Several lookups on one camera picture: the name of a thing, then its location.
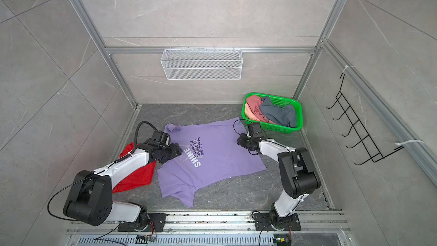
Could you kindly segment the pink t shirt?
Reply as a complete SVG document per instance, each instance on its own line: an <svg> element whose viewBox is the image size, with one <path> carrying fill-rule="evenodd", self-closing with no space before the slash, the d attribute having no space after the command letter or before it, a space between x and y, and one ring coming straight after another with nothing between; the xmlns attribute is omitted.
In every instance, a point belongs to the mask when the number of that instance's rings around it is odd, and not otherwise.
<svg viewBox="0 0 437 246"><path fill-rule="evenodd" d="M253 121L259 121L263 123L273 124L271 120L269 120L260 109L262 105L262 100L257 95L251 95L246 99L244 113L245 116Z"/></svg>

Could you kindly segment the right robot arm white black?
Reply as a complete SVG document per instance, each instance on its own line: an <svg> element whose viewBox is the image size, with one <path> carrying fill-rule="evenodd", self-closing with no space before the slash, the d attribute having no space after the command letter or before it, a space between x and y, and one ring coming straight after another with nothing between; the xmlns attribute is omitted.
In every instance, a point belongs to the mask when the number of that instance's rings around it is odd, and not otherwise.
<svg viewBox="0 0 437 246"><path fill-rule="evenodd" d="M254 221L261 225L261 230L299 231L296 210L310 194L321 187L321 180L309 151L248 134L240 135L237 144L247 149L250 154L262 154L274 159L279 166L283 187L281 195L272 204L269 213L254 213Z"/></svg>

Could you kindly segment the red folded t shirt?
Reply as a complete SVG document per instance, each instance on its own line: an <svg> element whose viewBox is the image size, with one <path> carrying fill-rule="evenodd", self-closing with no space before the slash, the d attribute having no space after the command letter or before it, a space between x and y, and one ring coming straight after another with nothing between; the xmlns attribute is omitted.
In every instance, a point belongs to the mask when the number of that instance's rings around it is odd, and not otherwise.
<svg viewBox="0 0 437 246"><path fill-rule="evenodd" d="M121 162L120 167L114 169L112 176L112 193L129 191L151 183L157 164L156 161L151 161L149 164L128 173L128 171L133 170L134 166L139 166L140 162L140 157L131 157Z"/></svg>

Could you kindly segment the purple t shirt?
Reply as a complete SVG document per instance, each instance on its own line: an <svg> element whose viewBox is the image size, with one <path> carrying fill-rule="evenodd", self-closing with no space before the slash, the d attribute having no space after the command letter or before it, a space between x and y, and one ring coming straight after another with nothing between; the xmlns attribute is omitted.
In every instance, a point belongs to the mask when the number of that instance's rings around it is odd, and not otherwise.
<svg viewBox="0 0 437 246"><path fill-rule="evenodd" d="M259 155L237 144L245 127L239 118L201 125L167 124L165 132L182 154L161 166L158 183L162 197L174 197L193 207L195 193L224 179L266 170Z"/></svg>

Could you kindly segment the dark grey t shirt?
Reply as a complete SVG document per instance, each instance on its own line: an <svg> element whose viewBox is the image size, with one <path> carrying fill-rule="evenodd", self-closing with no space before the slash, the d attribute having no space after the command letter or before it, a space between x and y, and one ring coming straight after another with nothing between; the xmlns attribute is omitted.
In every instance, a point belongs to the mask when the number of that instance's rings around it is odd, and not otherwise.
<svg viewBox="0 0 437 246"><path fill-rule="evenodd" d="M281 107L272 103L270 97L262 97L259 106L262 114L273 123L281 126L295 128L297 126L297 114L292 105Z"/></svg>

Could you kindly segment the green plastic basket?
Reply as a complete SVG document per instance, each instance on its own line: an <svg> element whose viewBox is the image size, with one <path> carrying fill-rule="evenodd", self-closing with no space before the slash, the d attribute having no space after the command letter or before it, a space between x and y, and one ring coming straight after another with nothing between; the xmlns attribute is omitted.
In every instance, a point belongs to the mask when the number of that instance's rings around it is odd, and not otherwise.
<svg viewBox="0 0 437 246"><path fill-rule="evenodd" d="M280 105L281 107L286 106L286 105L292 105L296 110L297 126L295 128L281 126L281 125L277 125L275 123L270 124L270 123L263 123L263 122L258 121L261 124L261 127L263 129L281 132L281 133L287 133L287 134L290 134L292 132L299 131L300 129L302 129L302 127L303 127L303 108L302 108L302 105L300 104L300 102L293 100L293 99L286 98L286 97L267 95L267 94L263 94L263 93L248 93L246 95L245 100L244 100L244 104L243 104L243 107L241 110L242 118L246 121L246 123L249 124L249 123L256 122L256 121L248 119L244 113L246 99L251 95L257 95L260 98L268 96L271 98L273 104Z"/></svg>

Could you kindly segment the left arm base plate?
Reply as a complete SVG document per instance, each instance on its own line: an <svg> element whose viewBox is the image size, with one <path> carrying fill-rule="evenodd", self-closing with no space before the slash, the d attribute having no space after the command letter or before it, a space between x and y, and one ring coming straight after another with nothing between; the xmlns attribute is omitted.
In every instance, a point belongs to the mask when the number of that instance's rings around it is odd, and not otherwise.
<svg viewBox="0 0 437 246"><path fill-rule="evenodd" d="M162 232L166 223L167 214L152 213L142 214L135 222L122 222L118 227L118 232Z"/></svg>

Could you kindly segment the aluminium mounting rail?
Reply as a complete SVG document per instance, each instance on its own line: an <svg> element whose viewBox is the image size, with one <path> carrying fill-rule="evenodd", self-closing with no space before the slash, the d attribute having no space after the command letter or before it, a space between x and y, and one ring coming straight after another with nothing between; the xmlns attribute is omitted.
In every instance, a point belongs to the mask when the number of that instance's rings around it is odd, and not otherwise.
<svg viewBox="0 0 437 246"><path fill-rule="evenodd" d="M168 211L158 234L257 233L250 211ZM297 211L301 231L262 231L263 233L351 233L341 211Z"/></svg>

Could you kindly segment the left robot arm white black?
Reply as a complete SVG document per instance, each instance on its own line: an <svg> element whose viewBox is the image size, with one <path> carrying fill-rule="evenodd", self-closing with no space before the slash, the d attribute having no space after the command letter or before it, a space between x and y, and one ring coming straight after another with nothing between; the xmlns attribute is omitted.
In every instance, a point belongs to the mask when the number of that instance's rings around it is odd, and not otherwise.
<svg viewBox="0 0 437 246"><path fill-rule="evenodd" d="M158 161L163 164L182 154L178 143L157 146L140 144L127 155L92 172L79 172L69 190L63 214L71 219L99 226L105 222L133 223L144 229L147 208L135 203L116 202L113 189L136 170Z"/></svg>

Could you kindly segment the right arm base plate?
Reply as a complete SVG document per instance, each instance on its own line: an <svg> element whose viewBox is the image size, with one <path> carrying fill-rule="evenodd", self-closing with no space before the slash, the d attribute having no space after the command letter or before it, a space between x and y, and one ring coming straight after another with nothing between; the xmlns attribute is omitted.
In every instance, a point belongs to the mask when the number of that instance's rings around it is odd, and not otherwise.
<svg viewBox="0 0 437 246"><path fill-rule="evenodd" d="M261 213L259 211L253 211L251 218L255 223L257 231L301 231L300 220L298 214L284 218L279 217L272 211L269 213Z"/></svg>

